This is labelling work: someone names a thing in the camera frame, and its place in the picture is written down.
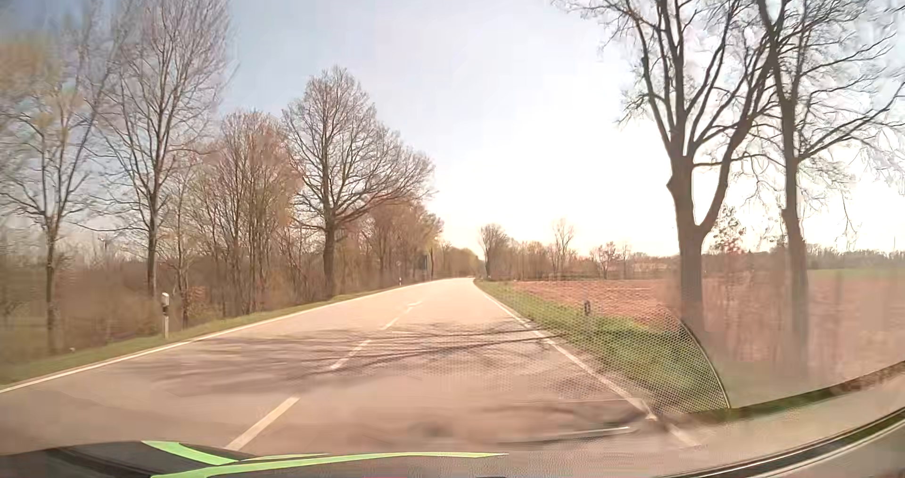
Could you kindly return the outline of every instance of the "road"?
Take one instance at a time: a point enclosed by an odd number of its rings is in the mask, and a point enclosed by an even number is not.
[[[4,391],[0,453],[138,439],[257,454],[683,446],[580,365],[471,280],[439,280]],[[601,422],[637,430],[557,438]]]

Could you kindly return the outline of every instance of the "field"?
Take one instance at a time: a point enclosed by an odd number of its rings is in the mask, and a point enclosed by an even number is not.
[[[733,406],[790,396],[869,374],[905,358],[905,276],[896,270],[810,272],[808,367],[791,363],[789,310],[781,272],[739,273],[704,281],[706,331],[695,335]],[[504,290],[564,310],[615,317],[658,331],[678,326],[674,280],[501,282]]]

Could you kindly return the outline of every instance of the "white edge line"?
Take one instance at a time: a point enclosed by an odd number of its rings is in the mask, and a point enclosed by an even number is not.
[[[249,444],[255,436],[260,434],[268,425],[273,423],[281,414],[288,411],[288,409],[298,401],[299,397],[297,396],[290,396],[286,400],[283,400],[282,404],[277,405],[273,411],[258,420],[258,423],[250,426],[241,436],[233,439],[232,443],[226,445],[226,449],[233,451],[241,450],[243,446]]]
[[[336,363],[334,363],[333,365],[330,365],[330,370],[337,370],[340,367],[342,367],[343,365],[345,365],[346,361],[351,359],[352,356],[355,356],[356,354],[358,354],[358,351],[365,348],[365,346],[370,343],[371,343],[370,340],[365,340],[365,341],[361,342],[360,344],[358,344],[357,346],[355,346],[355,348],[352,349],[351,351],[349,351],[349,353],[345,357],[341,357]]]
[[[534,330],[531,326],[528,325],[528,323],[523,318],[517,316],[515,313],[512,312],[512,310],[507,308],[505,305],[503,305],[496,299],[493,299],[491,295],[487,294],[483,290],[481,291],[481,294],[483,294],[484,297],[489,299],[490,301],[493,301],[493,304],[500,307],[504,312],[509,314],[510,317],[512,317],[513,319],[518,321],[522,326],[524,326],[525,328],[528,328],[529,330],[531,330],[532,333],[534,333],[538,337],[542,338],[542,340],[545,344],[550,345],[551,347],[553,347],[554,349],[556,349],[557,351],[562,353],[563,356],[569,358],[569,360],[572,363],[575,363],[576,365],[578,365],[578,367],[581,368],[582,370],[584,370],[589,376],[591,376],[594,379],[597,379],[598,381],[603,383],[606,387],[613,390],[614,393],[616,393],[618,396],[622,397],[626,402],[628,402],[629,404],[634,406],[639,411],[642,411],[642,412],[646,411],[648,418],[658,419],[657,415],[653,414],[653,412],[650,411],[650,407],[648,407],[646,402],[644,402],[643,400],[641,400],[639,398],[629,395],[629,393],[627,391],[618,387],[616,384],[613,383],[613,381],[611,381],[611,380],[605,378],[604,376],[600,375],[599,373],[597,373],[594,370],[594,368],[588,367],[587,364],[585,364],[582,360],[578,359],[578,357],[575,356],[574,354],[572,354],[572,353],[568,352],[567,350],[565,350],[564,348],[562,348],[558,343],[554,342],[553,339],[550,338],[548,335],[543,334],[539,330]],[[679,439],[680,441],[682,441],[682,443],[684,445],[700,446],[700,443],[695,441],[694,438],[689,436],[685,431],[680,430],[679,427],[674,426],[673,424],[667,423],[662,420],[661,420],[661,423],[664,426],[666,426],[666,430],[668,430],[670,434],[672,434],[676,439]]]
[[[454,280],[454,279],[432,280],[432,281],[426,281],[426,282],[422,282],[422,283],[413,283],[412,285],[405,285],[405,286],[403,286],[403,287],[391,288],[391,289],[389,289],[389,290],[383,290],[383,291],[380,291],[380,292],[375,292],[375,293],[373,293],[373,294],[366,294],[366,295],[364,295],[364,296],[359,296],[359,297],[357,297],[357,298],[343,299],[342,301],[336,301],[335,303],[329,303],[329,304],[327,304],[327,305],[321,305],[320,307],[315,307],[315,308],[309,309],[309,310],[300,310],[300,311],[297,311],[297,312],[292,312],[292,313],[290,313],[290,314],[281,315],[281,316],[275,317],[275,318],[273,318],[273,319],[266,319],[266,320],[264,320],[264,321],[252,322],[252,323],[246,324],[246,325],[244,325],[244,326],[236,326],[235,328],[230,328],[229,330],[218,331],[218,332],[216,332],[216,333],[208,333],[208,334],[206,334],[206,335],[201,335],[201,336],[199,336],[199,337],[189,338],[189,339],[187,339],[187,340],[182,340],[182,341],[175,342],[175,343],[172,343],[172,344],[167,344],[167,345],[164,345],[164,346],[159,346],[159,347],[153,347],[153,348],[150,348],[150,349],[145,349],[145,350],[143,350],[143,351],[140,351],[140,352],[137,352],[137,353],[134,353],[134,354],[127,354],[126,356],[117,356],[117,357],[113,357],[113,358],[107,359],[107,360],[105,360],[105,361],[100,361],[100,362],[98,362],[98,363],[92,363],[92,364],[90,364],[90,365],[85,365],[85,366],[77,367],[77,368],[70,368],[69,370],[64,370],[64,371],[58,372],[58,373],[56,373],[56,374],[51,374],[50,376],[44,376],[44,377],[42,377],[42,378],[31,379],[31,380],[28,380],[28,379],[27,379],[27,380],[25,380],[25,381],[23,381],[23,382],[21,382],[21,383],[13,384],[12,386],[5,387],[5,388],[3,388],[3,389],[0,389],[0,393],[6,393],[7,391],[13,391],[13,390],[17,390],[17,389],[19,389],[19,388],[29,387],[29,386],[32,386],[32,385],[37,385],[37,384],[40,384],[40,383],[49,381],[49,380],[51,380],[51,379],[65,378],[66,376],[71,376],[72,374],[78,374],[79,372],[84,372],[84,371],[86,371],[86,370],[92,370],[92,369],[94,369],[94,368],[106,367],[107,365],[113,365],[114,363],[119,363],[120,361],[126,361],[126,360],[128,360],[128,359],[134,359],[134,358],[136,358],[136,357],[146,356],[146,355],[148,355],[148,354],[153,354],[153,353],[160,352],[160,351],[167,350],[167,349],[171,349],[171,348],[174,348],[174,347],[184,346],[184,345],[187,345],[187,344],[191,344],[191,343],[193,343],[193,342],[198,342],[198,341],[200,341],[200,340],[206,340],[206,339],[208,339],[208,338],[219,337],[220,335],[226,335],[227,333],[233,333],[233,332],[235,332],[235,331],[247,330],[248,328],[254,328],[255,326],[260,326],[261,324],[267,324],[267,323],[269,323],[269,322],[282,321],[282,320],[284,320],[284,319],[288,319],[288,318],[290,318],[290,317],[295,317],[295,316],[302,315],[302,314],[309,314],[309,313],[311,313],[311,312],[313,312],[313,311],[317,311],[317,310],[321,310],[321,309],[326,309],[326,308],[329,308],[329,307],[335,307],[335,306],[341,305],[341,304],[343,304],[343,303],[349,303],[349,302],[352,302],[352,301],[357,301],[358,299],[367,299],[367,298],[371,298],[371,297],[373,297],[373,296],[380,296],[381,294],[387,294],[387,293],[390,293],[390,292],[396,292],[396,291],[402,290],[402,289],[404,289],[404,288],[418,287],[418,286],[420,286],[420,285],[425,285],[425,284],[433,283],[433,282],[436,282],[436,281],[447,281],[447,280]]]

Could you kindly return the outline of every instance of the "grass verge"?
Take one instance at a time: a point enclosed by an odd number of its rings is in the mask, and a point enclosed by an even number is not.
[[[53,372],[59,372],[61,370],[66,370],[69,368],[89,365],[91,363],[96,363],[98,361],[103,361],[105,359],[110,359],[117,356],[132,354],[145,349],[150,349],[152,347],[173,344],[181,340],[199,337],[208,333],[229,330],[231,328],[243,326],[245,324],[251,324],[253,322],[265,321],[267,319],[273,319],[290,313],[316,309],[324,305],[329,305],[330,303],[345,301],[347,299],[355,299],[361,296],[366,296],[368,294],[390,290],[391,288],[395,287],[380,288],[378,290],[368,290],[365,292],[356,292],[354,294],[342,294],[340,296],[334,296],[332,299],[326,301],[318,301],[315,303],[309,303],[307,305],[298,305],[295,307],[287,307],[285,309],[279,310],[255,312],[253,314],[232,319],[206,322],[204,324],[199,324],[198,326],[193,326],[192,328],[188,328],[186,330],[174,331],[170,333],[170,338],[166,340],[164,340],[163,335],[154,335],[152,337],[136,337],[130,338],[128,340],[114,342],[106,346],[91,347],[68,354],[35,359],[34,361],[18,363],[15,365],[6,365],[4,367],[0,367],[0,386],[9,385],[11,383],[23,381],[26,379],[38,378],[40,376],[51,374]]]
[[[578,307],[519,291],[510,282],[474,283],[544,331],[593,356],[600,368],[650,391],[661,404],[695,412],[725,403],[706,356],[683,331],[655,330],[626,317],[586,317]]]

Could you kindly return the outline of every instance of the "sign post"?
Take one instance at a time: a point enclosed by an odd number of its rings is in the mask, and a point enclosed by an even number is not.
[[[169,294],[160,293],[160,308],[164,312],[164,339],[169,338]]]

